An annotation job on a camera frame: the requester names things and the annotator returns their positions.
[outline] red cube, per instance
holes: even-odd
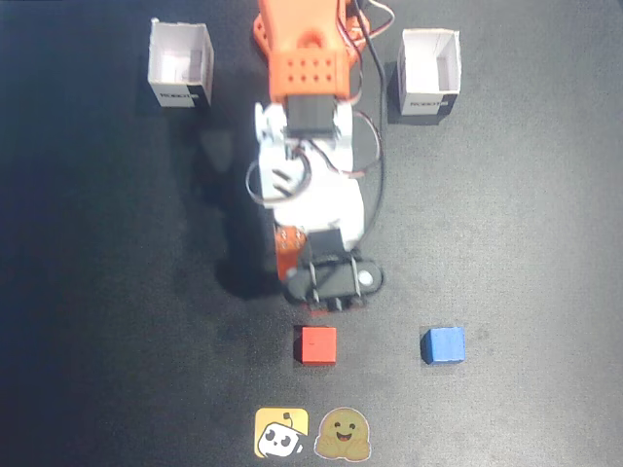
[[[335,328],[303,328],[304,365],[335,365],[338,357],[338,331]]]

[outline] mounting hole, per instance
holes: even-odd
[[[365,269],[359,272],[357,279],[359,279],[359,282],[364,287],[370,287],[374,284],[374,277],[372,277],[372,274]]]

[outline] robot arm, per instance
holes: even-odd
[[[254,37],[267,56],[272,104],[256,104],[253,199],[273,211],[279,279],[287,295],[341,308],[378,291],[383,274],[358,258],[365,213],[353,171],[350,68],[365,47],[351,0],[259,0]],[[363,27],[369,29],[365,17]],[[259,169],[262,195],[250,189]]]

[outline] orange plate with holes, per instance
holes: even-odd
[[[259,0],[253,34],[269,61],[271,101],[291,94],[350,94],[350,67],[357,60],[340,33],[338,18],[354,41],[361,31],[346,19],[342,0]],[[364,48],[363,42],[358,47]]]
[[[305,247],[307,238],[296,227],[278,227],[275,229],[276,269],[279,280],[287,277],[290,269],[299,264],[299,255]]]

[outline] orange robot arm part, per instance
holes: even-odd
[[[357,55],[343,38],[338,19],[353,41],[362,34],[351,29],[357,22],[347,20],[347,3],[350,0],[259,0],[253,33],[268,58],[272,102],[284,103],[292,94],[349,98],[350,67]]]

